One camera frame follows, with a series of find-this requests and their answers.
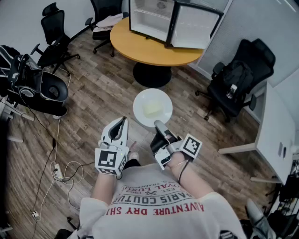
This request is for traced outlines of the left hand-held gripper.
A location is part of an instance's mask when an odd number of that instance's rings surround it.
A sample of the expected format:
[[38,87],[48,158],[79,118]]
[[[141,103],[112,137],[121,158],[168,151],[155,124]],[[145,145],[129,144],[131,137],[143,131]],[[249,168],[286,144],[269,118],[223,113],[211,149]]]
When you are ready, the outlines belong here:
[[128,119],[120,117],[102,131],[95,149],[95,168],[102,174],[120,176],[128,161]]

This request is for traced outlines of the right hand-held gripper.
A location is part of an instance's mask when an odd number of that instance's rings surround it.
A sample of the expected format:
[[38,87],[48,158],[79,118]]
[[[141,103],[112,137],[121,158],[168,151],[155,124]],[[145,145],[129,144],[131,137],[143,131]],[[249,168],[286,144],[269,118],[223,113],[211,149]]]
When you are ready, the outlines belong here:
[[171,131],[160,120],[155,120],[154,125],[158,133],[151,142],[150,148],[162,170],[165,170],[165,166],[171,161],[172,154],[175,152],[183,153],[187,159],[194,160],[197,158],[202,146],[201,141],[190,134],[187,134],[184,139],[172,135]]

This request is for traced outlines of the pale yellow food block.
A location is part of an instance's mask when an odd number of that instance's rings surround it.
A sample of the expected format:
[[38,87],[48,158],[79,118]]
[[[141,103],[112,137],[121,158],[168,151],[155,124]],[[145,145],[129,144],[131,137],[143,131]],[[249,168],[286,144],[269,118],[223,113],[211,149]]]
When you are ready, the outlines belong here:
[[159,100],[149,100],[143,103],[142,110],[146,118],[154,118],[164,112],[164,107]]

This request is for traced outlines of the white round plate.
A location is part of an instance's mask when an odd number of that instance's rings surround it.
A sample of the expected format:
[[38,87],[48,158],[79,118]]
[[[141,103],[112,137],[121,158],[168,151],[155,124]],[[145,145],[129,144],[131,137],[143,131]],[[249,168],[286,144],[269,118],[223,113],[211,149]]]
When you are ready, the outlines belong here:
[[[149,100],[159,100],[164,107],[164,112],[158,117],[146,118],[143,114],[142,105]],[[169,121],[172,116],[173,105],[170,97],[159,89],[146,89],[141,91],[134,99],[133,113],[136,120],[145,127],[155,127],[155,120],[160,120],[164,124]]]

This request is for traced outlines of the white mini fridge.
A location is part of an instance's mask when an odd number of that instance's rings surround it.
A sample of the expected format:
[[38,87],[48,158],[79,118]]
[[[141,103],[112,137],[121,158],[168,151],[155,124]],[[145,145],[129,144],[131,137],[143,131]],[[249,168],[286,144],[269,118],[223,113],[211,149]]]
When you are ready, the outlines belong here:
[[129,29],[166,48],[205,49],[224,13],[203,0],[129,0]]

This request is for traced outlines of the person's right forearm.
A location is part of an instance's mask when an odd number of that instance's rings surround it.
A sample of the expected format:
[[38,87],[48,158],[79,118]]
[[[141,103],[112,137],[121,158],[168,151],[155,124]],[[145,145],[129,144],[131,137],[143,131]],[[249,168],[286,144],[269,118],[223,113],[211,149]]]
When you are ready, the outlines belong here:
[[[186,161],[185,156],[181,152],[175,152],[171,155],[171,161],[166,167],[176,180],[178,180],[179,173]],[[180,185],[195,198],[202,198],[214,191],[212,187],[193,170],[190,164],[187,165],[182,174]]]

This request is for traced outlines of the person's foot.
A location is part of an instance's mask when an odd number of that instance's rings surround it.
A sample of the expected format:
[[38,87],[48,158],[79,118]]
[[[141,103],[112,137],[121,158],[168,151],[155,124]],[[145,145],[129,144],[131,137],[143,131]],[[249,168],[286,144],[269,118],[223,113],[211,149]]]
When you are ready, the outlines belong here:
[[129,147],[129,153],[128,153],[128,161],[135,160],[139,162],[139,154],[134,150],[134,147],[136,145],[136,141],[133,142],[133,144]]

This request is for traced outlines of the black office chair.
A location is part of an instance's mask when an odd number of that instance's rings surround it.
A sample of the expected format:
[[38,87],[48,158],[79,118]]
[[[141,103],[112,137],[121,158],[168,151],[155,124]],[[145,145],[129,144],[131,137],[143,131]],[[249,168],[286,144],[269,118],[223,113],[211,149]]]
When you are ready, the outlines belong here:
[[[95,20],[94,23],[92,23],[93,18],[88,18],[85,22],[85,25],[88,26],[91,31],[94,30],[96,27],[96,24],[107,18],[108,16],[114,16],[120,13],[123,13],[123,19],[127,18],[129,16],[129,13],[127,12],[122,12],[122,2],[123,0],[90,0],[93,6],[93,9],[95,11]],[[95,32],[93,33],[93,39],[94,40],[101,40],[102,43],[96,46],[93,50],[93,53],[97,53],[97,49],[110,43],[110,33],[111,30],[109,31],[101,31],[101,32]],[[112,53],[111,57],[114,57],[114,47],[112,46]]]
[[257,84],[273,75],[276,57],[261,39],[257,38],[253,41],[242,39],[233,60],[243,61],[250,67],[254,76],[253,82],[241,98],[238,98],[236,101],[227,98],[228,88],[225,86],[222,78],[222,70],[227,65],[218,62],[213,68],[212,81],[207,87],[207,92],[200,90],[195,92],[196,96],[201,94],[210,99],[208,113],[204,117],[206,121],[217,107],[223,111],[226,116],[226,122],[229,122],[231,117],[237,117],[241,109],[246,106],[254,110],[256,107],[256,96],[252,95],[248,102],[245,101],[245,98]]
[[71,39],[64,32],[64,10],[58,9],[54,2],[44,8],[42,16],[41,26],[48,47],[45,51],[41,51],[39,45],[36,45],[30,54],[37,52],[41,55],[37,65],[42,69],[50,66],[54,68],[52,73],[55,73],[59,66],[63,66],[69,77],[71,73],[64,63],[72,58],[80,59],[80,55],[69,53],[68,46]]

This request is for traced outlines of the round wooden table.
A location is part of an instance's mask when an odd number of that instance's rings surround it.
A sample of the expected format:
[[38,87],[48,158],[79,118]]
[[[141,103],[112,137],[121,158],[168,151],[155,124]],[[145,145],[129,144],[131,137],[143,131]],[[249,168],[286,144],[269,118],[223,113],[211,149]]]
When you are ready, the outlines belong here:
[[156,40],[133,33],[128,17],[112,28],[110,40],[115,50],[136,62],[134,79],[148,88],[165,86],[171,80],[171,67],[187,65],[203,54],[202,49],[168,49]]

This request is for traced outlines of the grey round shell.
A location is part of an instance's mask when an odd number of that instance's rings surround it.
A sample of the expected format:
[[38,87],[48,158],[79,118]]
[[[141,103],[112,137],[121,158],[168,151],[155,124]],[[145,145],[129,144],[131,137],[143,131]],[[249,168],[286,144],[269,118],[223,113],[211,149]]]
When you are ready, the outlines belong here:
[[64,102],[68,98],[68,87],[58,76],[44,71],[41,76],[40,95],[56,102]]

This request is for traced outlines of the black backpack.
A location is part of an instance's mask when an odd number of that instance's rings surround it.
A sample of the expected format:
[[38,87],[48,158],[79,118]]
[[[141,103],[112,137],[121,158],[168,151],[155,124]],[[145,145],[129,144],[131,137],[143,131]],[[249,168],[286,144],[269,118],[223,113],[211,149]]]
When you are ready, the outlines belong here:
[[237,86],[237,90],[232,98],[236,101],[238,98],[241,98],[250,87],[254,76],[252,70],[245,62],[233,60],[229,65],[223,68],[222,78],[228,91],[232,84]]

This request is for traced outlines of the pink cloth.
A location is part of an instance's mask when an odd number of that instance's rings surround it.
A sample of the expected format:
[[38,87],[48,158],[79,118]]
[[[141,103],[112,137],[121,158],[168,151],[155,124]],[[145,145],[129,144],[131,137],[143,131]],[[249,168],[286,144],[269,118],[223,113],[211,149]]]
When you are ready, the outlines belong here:
[[118,22],[120,22],[123,19],[123,13],[114,15],[114,16],[108,16],[104,20],[99,21],[96,24],[96,27],[93,30],[93,33],[95,32],[101,32],[101,31],[109,31],[111,30],[114,25],[116,25]]

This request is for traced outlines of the white desk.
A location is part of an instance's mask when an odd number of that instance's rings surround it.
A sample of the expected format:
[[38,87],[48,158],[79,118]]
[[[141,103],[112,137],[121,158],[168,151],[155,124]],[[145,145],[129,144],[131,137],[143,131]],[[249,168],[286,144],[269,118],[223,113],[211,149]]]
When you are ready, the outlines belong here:
[[[287,148],[284,159],[278,156],[280,142]],[[272,179],[252,177],[251,180],[285,184],[291,171],[293,156],[291,146],[293,146],[294,142],[295,122],[275,89],[270,84],[266,84],[262,118],[255,142],[230,148],[221,148],[218,150],[218,153],[232,154],[257,151],[275,173],[276,177]]]

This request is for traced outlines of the small dark device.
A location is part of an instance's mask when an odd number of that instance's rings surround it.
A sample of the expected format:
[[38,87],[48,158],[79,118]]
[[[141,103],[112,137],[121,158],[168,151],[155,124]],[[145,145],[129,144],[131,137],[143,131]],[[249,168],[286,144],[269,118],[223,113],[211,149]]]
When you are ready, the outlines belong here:
[[282,142],[280,142],[278,147],[278,156],[284,159],[286,157],[286,150],[286,146]]

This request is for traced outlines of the black equipment rack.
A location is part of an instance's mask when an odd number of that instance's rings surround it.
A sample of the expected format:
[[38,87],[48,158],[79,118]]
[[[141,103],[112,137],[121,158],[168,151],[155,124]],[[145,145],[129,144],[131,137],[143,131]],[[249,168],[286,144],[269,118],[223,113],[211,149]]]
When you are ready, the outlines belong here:
[[291,152],[290,174],[285,184],[276,187],[268,213],[273,239],[299,239],[299,145],[291,146]]

